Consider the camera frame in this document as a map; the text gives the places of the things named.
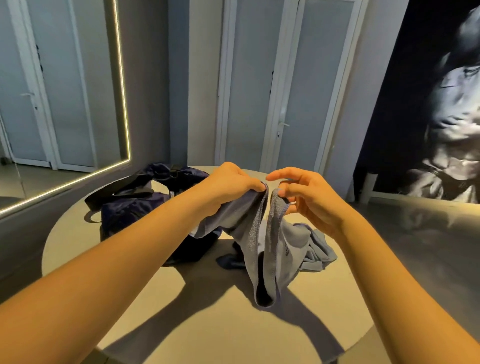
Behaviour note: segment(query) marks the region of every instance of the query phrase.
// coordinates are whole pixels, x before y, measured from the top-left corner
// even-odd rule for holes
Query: table surface
[[[196,168],[209,173],[214,169]],[[246,172],[265,182],[264,173]],[[270,190],[278,186],[267,184]],[[167,192],[157,182],[152,187]],[[43,251],[43,275],[100,242],[100,224],[85,222],[87,211],[82,198],[55,224]],[[98,214],[92,220],[99,219]],[[285,219],[309,223],[299,214]],[[327,242],[338,259],[322,272],[300,272],[282,292],[281,304],[268,310],[252,303],[246,271],[224,270],[215,262],[233,251],[232,242],[223,233],[199,262],[161,267],[98,349],[125,364],[326,363],[372,327],[333,239],[327,237]]]

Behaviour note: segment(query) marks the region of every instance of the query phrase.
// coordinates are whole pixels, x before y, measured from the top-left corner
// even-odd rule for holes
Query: led light strip
[[[118,63],[119,63],[119,71],[120,71],[120,91],[121,91],[121,100],[122,100],[122,108],[123,108],[123,122],[125,124],[125,139],[127,142],[127,159],[123,160],[121,162],[115,163],[109,167],[105,167],[101,170],[97,170],[93,173],[88,174],[87,176],[80,177],[76,180],[70,181],[68,183],[62,184],[58,187],[52,188],[51,190],[48,190],[46,192],[43,192],[42,194],[39,194],[35,197],[28,198],[26,200],[23,200],[22,202],[19,202],[15,205],[9,206],[3,210],[0,210],[0,218],[7,214],[8,212],[11,212],[13,210],[17,210],[21,206],[27,205],[32,203],[35,200],[41,199],[43,197],[48,196],[49,194],[53,194],[55,192],[61,191],[69,186],[74,185],[77,182],[81,182],[86,180],[87,178],[96,176],[100,173],[103,173],[107,170],[111,170],[113,168],[116,168],[118,166],[121,166],[125,163],[130,162],[131,160],[131,151],[130,151],[130,137],[129,137],[129,130],[128,130],[128,114],[127,114],[127,101],[125,97],[125,85],[123,82],[123,62],[122,62],[122,51],[121,51],[121,46],[120,46],[120,28],[119,28],[119,19],[118,19],[118,4],[117,0],[112,0],[113,1],[113,12],[114,12],[114,19],[115,19],[115,34],[117,36],[117,54],[118,54]]]

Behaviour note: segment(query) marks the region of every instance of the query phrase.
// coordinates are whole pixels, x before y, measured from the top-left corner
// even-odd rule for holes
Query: hand
[[[341,237],[342,223],[354,211],[318,173],[287,167],[267,175],[267,181],[289,178],[278,186],[278,195],[291,202],[286,215],[299,212],[318,230],[335,239]]]
[[[216,213],[221,204],[241,197],[248,190],[263,192],[266,188],[259,179],[250,177],[231,162],[223,163],[196,187],[197,193],[208,197],[208,216]]]

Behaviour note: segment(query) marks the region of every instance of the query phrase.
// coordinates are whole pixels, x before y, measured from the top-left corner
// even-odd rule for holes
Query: right hand
[[[338,241],[345,218],[354,212],[318,173],[287,167],[268,174],[267,181],[288,178],[278,186],[278,195],[291,202],[286,215],[299,212],[318,230]]]

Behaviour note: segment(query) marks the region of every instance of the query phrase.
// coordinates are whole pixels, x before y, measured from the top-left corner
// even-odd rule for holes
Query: poster
[[[410,0],[355,171],[375,191],[480,201],[480,0]]]

